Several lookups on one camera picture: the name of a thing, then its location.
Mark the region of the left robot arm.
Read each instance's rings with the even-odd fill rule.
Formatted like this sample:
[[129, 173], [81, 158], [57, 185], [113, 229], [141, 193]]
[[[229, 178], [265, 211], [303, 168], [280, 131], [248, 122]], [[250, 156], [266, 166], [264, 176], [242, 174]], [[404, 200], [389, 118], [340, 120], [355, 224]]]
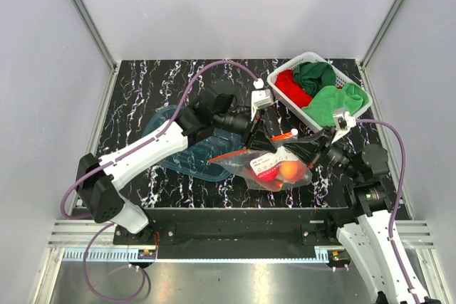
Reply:
[[81, 157], [76, 192], [90, 218], [122, 226], [135, 242], [148, 243], [154, 227], [147, 214], [120, 193], [138, 174], [207, 139], [216, 129], [240, 135], [244, 147], [275, 151], [260, 127], [263, 109], [274, 102], [271, 91], [253, 91], [248, 113], [232, 111], [235, 99], [226, 93], [201, 95], [176, 108], [169, 120], [131, 145], [99, 158], [91, 153]]

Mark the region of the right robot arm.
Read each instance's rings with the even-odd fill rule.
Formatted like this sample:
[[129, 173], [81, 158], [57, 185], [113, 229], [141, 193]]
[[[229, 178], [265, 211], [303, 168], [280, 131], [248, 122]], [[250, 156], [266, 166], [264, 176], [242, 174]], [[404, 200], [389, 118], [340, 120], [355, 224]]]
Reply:
[[324, 238], [341, 244], [370, 291], [373, 303], [436, 303], [415, 274], [395, 224], [397, 206], [383, 178], [389, 173], [388, 152], [368, 144], [351, 153], [334, 142], [334, 129], [287, 142], [285, 148], [307, 167], [327, 164], [350, 181], [344, 188], [349, 214], [329, 214]]

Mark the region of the clear zip top bag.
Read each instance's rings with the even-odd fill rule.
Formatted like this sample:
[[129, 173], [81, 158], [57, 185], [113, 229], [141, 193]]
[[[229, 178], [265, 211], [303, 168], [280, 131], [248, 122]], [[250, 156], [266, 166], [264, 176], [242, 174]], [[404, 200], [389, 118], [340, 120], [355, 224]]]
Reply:
[[[296, 140], [298, 138], [298, 133], [299, 131], [296, 128], [293, 128], [287, 133], [273, 137], [272, 142], [276, 146], [275, 152], [242, 149], [226, 153], [218, 157], [213, 157], [207, 162], [218, 164], [231, 174], [243, 178], [247, 187], [253, 190], [280, 192], [300, 186], [306, 186], [311, 183], [313, 178], [311, 170], [304, 162], [284, 147], [284, 143]], [[301, 177], [295, 182], [288, 182], [284, 180], [280, 173], [272, 182], [259, 182], [254, 180], [252, 176], [252, 168], [259, 168], [260, 170], [263, 170], [266, 167], [274, 165], [279, 167], [283, 161], [300, 162]]]

